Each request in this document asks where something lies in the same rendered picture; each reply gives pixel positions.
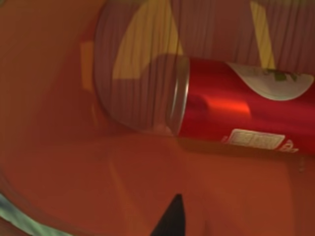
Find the red can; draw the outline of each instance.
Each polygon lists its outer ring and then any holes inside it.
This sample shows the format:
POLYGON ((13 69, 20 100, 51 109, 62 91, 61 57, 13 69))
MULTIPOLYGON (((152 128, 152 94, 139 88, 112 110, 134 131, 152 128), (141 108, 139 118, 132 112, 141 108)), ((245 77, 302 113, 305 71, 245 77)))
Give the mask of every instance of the red can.
POLYGON ((167 113, 173 134, 315 153, 314 77, 212 60, 179 60, 167 113))

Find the nutrition label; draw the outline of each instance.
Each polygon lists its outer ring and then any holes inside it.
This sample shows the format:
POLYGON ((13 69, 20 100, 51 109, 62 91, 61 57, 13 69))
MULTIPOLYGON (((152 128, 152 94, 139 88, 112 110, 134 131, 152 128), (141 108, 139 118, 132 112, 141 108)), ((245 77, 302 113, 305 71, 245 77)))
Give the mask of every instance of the nutrition label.
POLYGON ((284 141, 285 135, 256 132, 244 129, 233 129, 228 143, 252 148, 273 150, 284 141))

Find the black object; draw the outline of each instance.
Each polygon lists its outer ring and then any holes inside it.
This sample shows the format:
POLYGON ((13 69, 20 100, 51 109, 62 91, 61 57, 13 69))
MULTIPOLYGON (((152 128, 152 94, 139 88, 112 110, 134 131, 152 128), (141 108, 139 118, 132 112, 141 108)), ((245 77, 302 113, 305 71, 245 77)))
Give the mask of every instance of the black object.
POLYGON ((186 219, 181 194, 177 194, 150 236, 185 236, 186 219))

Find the can rim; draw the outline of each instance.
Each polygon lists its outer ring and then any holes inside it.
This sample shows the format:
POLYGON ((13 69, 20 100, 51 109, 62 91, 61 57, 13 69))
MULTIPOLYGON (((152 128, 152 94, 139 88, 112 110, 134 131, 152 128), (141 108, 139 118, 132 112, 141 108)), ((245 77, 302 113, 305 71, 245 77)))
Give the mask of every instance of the can rim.
POLYGON ((183 123, 187 95, 189 89, 190 63, 188 57, 180 57, 176 63, 176 76, 174 89, 171 89, 166 122, 174 135, 178 135, 183 123))

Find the soda can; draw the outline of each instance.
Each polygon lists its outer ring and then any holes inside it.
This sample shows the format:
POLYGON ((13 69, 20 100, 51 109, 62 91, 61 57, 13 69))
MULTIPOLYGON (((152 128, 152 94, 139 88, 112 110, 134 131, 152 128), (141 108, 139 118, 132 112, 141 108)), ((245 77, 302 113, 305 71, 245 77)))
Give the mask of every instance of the soda can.
POLYGON ((166 120, 173 135, 315 153, 311 75, 181 58, 171 93, 166 120))

